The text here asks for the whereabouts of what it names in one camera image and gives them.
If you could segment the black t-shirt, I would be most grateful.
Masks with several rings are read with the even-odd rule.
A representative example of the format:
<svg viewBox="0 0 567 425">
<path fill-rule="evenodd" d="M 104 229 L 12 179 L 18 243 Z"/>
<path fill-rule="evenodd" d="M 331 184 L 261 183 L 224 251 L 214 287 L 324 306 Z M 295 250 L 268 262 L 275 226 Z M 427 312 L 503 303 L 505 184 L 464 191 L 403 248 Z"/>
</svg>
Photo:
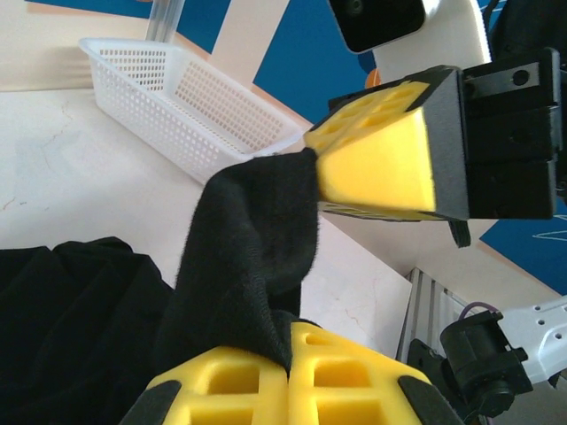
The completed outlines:
<svg viewBox="0 0 567 425">
<path fill-rule="evenodd" d="M 317 248 L 315 160 L 215 174 L 174 286 L 115 236 L 0 250 L 0 425 L 119 425 L 151 379 L 218 346 L 289 367 Z"/>
</svg>

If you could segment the aluminium frame post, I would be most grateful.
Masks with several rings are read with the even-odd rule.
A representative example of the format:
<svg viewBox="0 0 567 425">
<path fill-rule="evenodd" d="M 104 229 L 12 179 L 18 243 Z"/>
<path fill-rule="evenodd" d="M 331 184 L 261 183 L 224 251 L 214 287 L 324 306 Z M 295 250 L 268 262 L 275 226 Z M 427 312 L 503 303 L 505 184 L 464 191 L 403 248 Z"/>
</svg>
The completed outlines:
<svg viewBox="0 0 567 425">
<path fill-rule="evenodd" d="M 152 0 L 145 40 L 172 42 L 184 5 L 185 0 Z"/>
</svg>

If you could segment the white plastic mesh basket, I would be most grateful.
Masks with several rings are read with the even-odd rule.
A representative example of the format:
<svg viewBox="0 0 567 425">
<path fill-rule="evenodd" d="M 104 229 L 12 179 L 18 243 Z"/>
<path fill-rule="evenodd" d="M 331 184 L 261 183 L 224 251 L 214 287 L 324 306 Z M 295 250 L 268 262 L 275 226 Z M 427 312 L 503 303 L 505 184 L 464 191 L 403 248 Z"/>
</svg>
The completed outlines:
<svg viewBox="0 0 567 425">
<path fill-rule="evenodd" d="M 97 106 L 204 183 L 227 166 L 287 150 L 288 115 L 198 55 L 169 43 L 83 38 Z"/>
</svg>

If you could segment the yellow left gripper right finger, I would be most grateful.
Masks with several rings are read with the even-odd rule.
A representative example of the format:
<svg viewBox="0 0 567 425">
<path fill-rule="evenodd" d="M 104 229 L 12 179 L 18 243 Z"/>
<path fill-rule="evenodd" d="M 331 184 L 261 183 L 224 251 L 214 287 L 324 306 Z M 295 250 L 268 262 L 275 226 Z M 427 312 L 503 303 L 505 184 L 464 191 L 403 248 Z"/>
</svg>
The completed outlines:
<svg viewBox="0 0 567 425">
<path fill-rule="evenodd" d="M 420 371 L 306 322 L 291 325 L 289 425 L 462 425 Z"/>
</svg>

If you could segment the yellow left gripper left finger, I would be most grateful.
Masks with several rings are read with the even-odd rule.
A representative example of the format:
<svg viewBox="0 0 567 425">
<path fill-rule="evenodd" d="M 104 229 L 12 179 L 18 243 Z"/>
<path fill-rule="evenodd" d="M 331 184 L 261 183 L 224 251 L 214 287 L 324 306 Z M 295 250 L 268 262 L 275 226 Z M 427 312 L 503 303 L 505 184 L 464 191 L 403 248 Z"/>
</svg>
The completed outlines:
<svg viewBox="0 0 567 425">
<path fill-rule="evenodd" d="M 218 347 L 154 377 L 119 425 L 286 425 L 287 390 L 283 367 Z"/>
</svg>

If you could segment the aluminium side rail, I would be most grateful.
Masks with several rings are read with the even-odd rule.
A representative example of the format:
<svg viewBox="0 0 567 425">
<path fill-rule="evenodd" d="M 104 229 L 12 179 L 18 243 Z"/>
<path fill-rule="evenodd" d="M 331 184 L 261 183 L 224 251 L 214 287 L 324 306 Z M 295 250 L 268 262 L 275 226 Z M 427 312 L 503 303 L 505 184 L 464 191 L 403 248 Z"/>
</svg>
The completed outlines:
<svg viewBox="0 0 567 425">
<path fill-rule="evenodd" d="M 468 303 L 417 267 L 406 278 L 411 283 L 411 292 L 396 359 L 408 362 L 409 345 L 414 339 L 444 356 L 440 334 L 457 321 Z"/>
</svg>

